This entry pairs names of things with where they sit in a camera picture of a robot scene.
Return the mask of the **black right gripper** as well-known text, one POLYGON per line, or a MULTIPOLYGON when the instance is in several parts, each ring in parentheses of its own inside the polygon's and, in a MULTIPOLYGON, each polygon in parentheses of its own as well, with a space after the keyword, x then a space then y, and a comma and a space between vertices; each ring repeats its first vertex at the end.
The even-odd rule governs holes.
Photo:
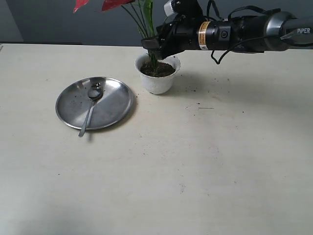
POLYGON ((173 21, 158 26, 157 36, 142 39, 141 45, 144 49, 158 49, 158 59, 186 50, 199 50, 199 27, 198 19, 177 16, 173 21))

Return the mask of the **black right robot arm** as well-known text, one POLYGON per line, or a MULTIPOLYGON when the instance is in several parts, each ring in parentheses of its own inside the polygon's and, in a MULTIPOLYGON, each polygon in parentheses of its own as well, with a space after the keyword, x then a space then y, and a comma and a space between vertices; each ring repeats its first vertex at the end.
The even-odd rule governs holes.
POLYGON ((143 39, 141 44, 154 52, 157 59, 186 50, 263 53, 313 44, 312 17, 295 18, 289 12, 235 17, 227 21, 178 15, 156 30, 156 36, 143 39))

